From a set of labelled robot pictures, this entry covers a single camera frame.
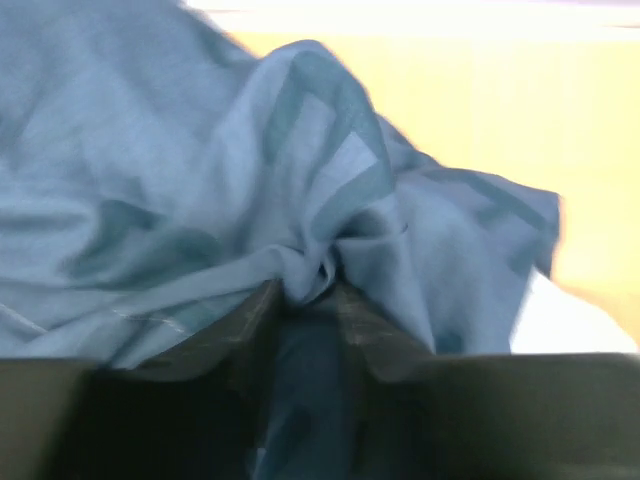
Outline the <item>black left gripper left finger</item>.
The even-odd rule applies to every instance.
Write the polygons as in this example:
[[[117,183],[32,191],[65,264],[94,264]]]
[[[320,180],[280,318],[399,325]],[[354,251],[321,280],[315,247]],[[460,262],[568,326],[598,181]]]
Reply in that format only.
[[[132,370],[113,361],[1,363],[5,479],[243,479],[282,287]]]

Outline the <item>white pillow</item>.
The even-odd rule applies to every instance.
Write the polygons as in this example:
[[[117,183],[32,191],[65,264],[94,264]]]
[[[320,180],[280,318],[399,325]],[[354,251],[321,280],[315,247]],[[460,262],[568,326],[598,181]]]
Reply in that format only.
[[[510,335],[513,354],[632,353],[639,347],[604,310],[532,270]]]

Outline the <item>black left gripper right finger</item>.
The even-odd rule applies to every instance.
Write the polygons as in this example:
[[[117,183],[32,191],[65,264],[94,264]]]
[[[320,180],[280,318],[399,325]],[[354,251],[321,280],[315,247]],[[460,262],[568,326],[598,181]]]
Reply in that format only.
[[[635,479],[639,360],[440,356],[354,288],[334,292],[359,479]]]

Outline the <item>blue cartoon letter pillowcase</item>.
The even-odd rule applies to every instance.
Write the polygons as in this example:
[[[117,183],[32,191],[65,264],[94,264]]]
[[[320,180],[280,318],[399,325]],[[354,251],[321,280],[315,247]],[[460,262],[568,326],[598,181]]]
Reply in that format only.
[[[257,58],[171,1],[1,5],[1,354],[131,368],[269,280],[255,479],[344,479],[339,279],[444,354],[506,353],[554,193],[447,168],[321,44]]]

